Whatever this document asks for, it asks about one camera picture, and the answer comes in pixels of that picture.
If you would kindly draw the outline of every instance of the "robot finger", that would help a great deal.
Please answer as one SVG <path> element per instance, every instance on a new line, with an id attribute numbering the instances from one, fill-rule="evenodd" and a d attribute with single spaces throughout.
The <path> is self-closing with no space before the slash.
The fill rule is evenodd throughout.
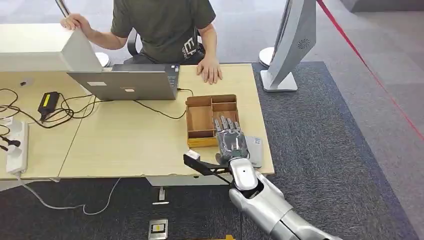
<path id="1" fill-rule="evenodd" d="M 225 119 L 224 116 L 221 116 L 221 122 L 222 122 L 222 128 L 224 128 L 224 130 L 227 130 L 228 129 L 228 122 L 227 122 L 227 120 Z"/>
<path id="2" fill-rule="evenodd" d="M 213 123 L 215 124 L 215 130 L 217 132 L 221 132 L 222 129 L 221 129 L 221 125 L 220 125 L 220 122 L 218 121 L 218 119 L 214 118 L 213 119 Z"/>
<path id="3" fill-rule="evenodd" d="M 231 121 L 231 119 L 227 118 L 226 119 L 228 122 L 228 126 L 230 130 L 235 130 L 236 128 L 234 127 L 233 121 Z"/>
<path id="4" fill-rule="evenodd" d="M 239 131 L 241 131 L 242 129 L 240 128 L 239 122 L 235 121 L 234 122 L 235 128 Z"/>

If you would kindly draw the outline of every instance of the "person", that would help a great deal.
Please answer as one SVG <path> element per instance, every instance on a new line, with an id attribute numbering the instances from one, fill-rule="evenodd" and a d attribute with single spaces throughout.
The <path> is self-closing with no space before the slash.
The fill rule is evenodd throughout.
<path id="1" fill-rule="evenodd" d="M 135 64 L 197 65 L 197 75 L 214 84 L 223 78 L 217 59 L 216 14 L 209 0 L 113 0 L 110 32 L 92 29 L 81 14 L 60 21 L 64 28 L 80 28 L 94 44 L 109 50 L 125 46 L 134 28 L 142 39 Z M 200 33 L 205 53 L 199 49 Z"/>

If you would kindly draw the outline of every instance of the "white computer monitor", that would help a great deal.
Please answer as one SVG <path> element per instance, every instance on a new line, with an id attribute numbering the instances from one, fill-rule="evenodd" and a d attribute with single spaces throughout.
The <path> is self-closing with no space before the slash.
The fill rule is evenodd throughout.
<path id="1" fill-rule="evenodd" d="M 0 24 L 0 72 L 101 71 L 81 30 L 60 23 Z"/>
<path id="2" fill-rule="evenodd" d="M 297 91 L 292 70 L 317 40 L 316 0 L 286 0 L 274 47 L 259 53 L 268 70 L 260 72 L 266 92 Z"/>

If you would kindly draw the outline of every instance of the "laptop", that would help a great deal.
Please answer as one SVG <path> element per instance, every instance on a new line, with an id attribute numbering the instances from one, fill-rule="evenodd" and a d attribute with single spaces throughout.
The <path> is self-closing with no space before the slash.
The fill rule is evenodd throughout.
<path id="1" fill-rule="evenodd" d="M 112 71 L 67 74 L 99 100 L 175 100 L 178 64 L 115 64 Z"/>

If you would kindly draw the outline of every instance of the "printed logo on shirt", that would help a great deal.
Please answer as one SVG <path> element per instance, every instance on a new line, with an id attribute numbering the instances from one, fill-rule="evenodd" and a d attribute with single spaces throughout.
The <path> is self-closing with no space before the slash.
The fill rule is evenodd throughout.
<path id="1" fill-rule="evenodd" d="M 184 55 L 184 59 L 189 59 L 193 54 L 197 51 L 197 47 L 195 46 L 195 42 L 193 41 L 193 37 L 184 43 L 184 47 L 182 47 L 182 54 Z"/>

